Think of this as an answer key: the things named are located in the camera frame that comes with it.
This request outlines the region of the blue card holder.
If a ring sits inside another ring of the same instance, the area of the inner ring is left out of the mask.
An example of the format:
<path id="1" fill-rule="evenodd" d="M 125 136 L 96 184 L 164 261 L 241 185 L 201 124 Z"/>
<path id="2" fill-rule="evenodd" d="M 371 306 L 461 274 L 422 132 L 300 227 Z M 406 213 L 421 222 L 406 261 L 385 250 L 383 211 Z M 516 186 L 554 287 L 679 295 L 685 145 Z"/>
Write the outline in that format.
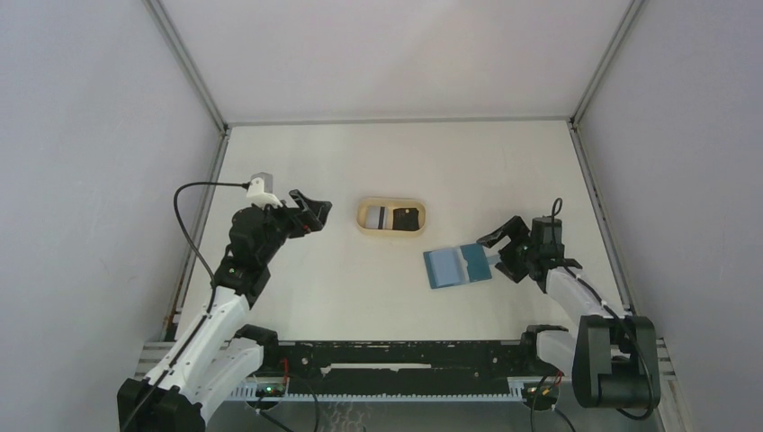
<path id="1" fill-rule="evenodd" d="M 436 290 L 490 280 L 499 256 L 471 243 L 426 251 L 423 259 L 429 286 Z"/>

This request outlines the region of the white card with black stripe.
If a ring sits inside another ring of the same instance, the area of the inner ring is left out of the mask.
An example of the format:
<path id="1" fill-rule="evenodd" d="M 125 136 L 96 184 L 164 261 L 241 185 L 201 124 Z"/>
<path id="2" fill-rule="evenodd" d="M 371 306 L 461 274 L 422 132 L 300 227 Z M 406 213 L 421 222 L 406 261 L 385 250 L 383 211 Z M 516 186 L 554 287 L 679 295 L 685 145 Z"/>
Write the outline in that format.
<path id="1" fill-rule="evenodd" d="M 392 230 L 393 209 L 388 206 L 368 206 L 364 217 L 364 227 L 368 230 Z"/>

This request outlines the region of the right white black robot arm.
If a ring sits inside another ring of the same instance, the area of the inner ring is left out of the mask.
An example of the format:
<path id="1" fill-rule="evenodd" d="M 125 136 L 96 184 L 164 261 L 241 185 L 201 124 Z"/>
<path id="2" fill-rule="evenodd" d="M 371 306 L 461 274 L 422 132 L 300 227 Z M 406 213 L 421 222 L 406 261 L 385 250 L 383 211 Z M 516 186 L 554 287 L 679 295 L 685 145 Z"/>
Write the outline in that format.
<path id="1" fill-rule="evenodd" d="M 615 311 L 588 281 L 582 264 L 565 255 L 561 219 L 536 217 L 527 225 L 516 215 L 477 242 L 492 248 L 502 239 L 508 243 L 498 251 L 496 269 L 516 284 L 536 282 L 577 324 L 575 330 L 539 331 L 520 349 L 524 369 L 544 374 L 554 366 L 569 376 L 583 408 L 648 419 L 661 397 L 653 323 Z"/>

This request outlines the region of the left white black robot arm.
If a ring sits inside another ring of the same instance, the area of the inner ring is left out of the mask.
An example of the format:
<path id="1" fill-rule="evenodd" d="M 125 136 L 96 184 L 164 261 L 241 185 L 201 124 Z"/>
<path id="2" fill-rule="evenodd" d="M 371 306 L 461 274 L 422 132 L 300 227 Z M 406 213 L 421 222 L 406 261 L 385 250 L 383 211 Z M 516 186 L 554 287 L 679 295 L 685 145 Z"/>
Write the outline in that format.
<path id="1" fill-rule="evenodd" d="M 274 373 L 282 353 L 276 333 L 246 315 L 270 279 L 268 265 L 289 239 L 321 231 L 332 209 L 297 189 L 292 207 L 249 190 L 251 204 L 231 219 L 229 243 L 211 279 L 211 296 L 167 354 L 117 393 L 122 431 L 203 431 L 217 408 L 250 374 Z"/>

